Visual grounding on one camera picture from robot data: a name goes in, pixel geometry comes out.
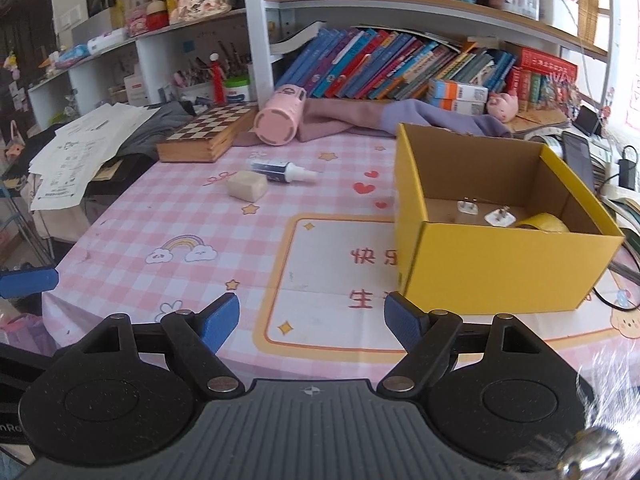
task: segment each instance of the pink checkered tablecloth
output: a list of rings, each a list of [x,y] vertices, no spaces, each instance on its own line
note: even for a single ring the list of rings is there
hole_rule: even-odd
[[[283,355],[258,348],[254,332],[273,288],[272,270],[290,219],[300,214],[392,216],[394,154],[394,140],[338,135],[279,148],[233,148],[215,164],[156,164],[58,266],[60,284],[43,294],[47,329],[66,346],[114,312],[128,313],[135,323],[153,322],[180,308],[199,312],[233,290],[241,304],[240,321],[218,355],[243,381],[365,377],[377,382],[400,352],[380,362],[342,360],[340,353]],[[251,157],[291,161],[322,174],[315,185],[270,184],[266,196],[247,205],[227,195],[224,180]],[[356,183],[370,186],[373,181],[363,175],[373,170],[374,190],[356,192]],[[633,291],[633,296],[637,304],[640,294]],[[577,311],[559,314],[558,323],[582,322],[589,308],[608,319],[610,308],[588,300]],[[536,319],[527,323],[538,328]],[[286,328],[280,329],[284,334]],[[632,341],[611,325],[598,334],[557,348],[574,367],[588,369],[602,346]]]

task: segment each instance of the table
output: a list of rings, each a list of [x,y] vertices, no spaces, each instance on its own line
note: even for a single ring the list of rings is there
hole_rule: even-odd
[[[246,383],[376,383],[403,356],[382,311],[397,283],[394,153],[394,140],[345,134],[233,148],[215,164],[156,164],[58,266],[60,284],[43,294],[47,329],[65,346],[114,312],[153,322],[180,308],[199,312],[231,290],[241,316],[218,355]],[[225,180],[248,158],[291,161],[321,175],[317,184],[270,184],[247,204],[226,194]],[[609,301],[640,301],[638,287],[608,271],[598,290]],[[605,346],[628,347],[640,370],[640,348],[632,351],[638,312],[618,314],[593,296],[572,312],[520,319],[587,375]]]

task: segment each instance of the yellow tape roll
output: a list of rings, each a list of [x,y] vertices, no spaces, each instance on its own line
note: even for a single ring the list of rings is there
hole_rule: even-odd
[[[547,233],[568,233],[569,228],[564,225],[561,219],[549,214],[538,213],[526,220],[516,222],[513,227],[521,227],[524,229],[537,229],[538,231],[546,231]]]

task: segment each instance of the cloud print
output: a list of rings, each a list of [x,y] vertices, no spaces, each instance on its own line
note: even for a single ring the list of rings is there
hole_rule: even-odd
[[[146,257],[148,264],[164,264],[170,262],[174,256],[167,249],[156,249]]]
[[[215,260],[218,257],[218,251],[209,245],[198,245],[184,257],[185,262],[203,262],[206,260]]]

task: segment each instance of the yellow cardboard box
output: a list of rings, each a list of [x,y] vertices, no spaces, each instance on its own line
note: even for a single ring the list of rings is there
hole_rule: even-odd
[[[396,155],[399,291],[423,311],[577,308],[623,240],[600,202],[546,145],[401,124]],[[476,201],[477,216],[458,211]],[[547,212],[568,233],[490,226]]]

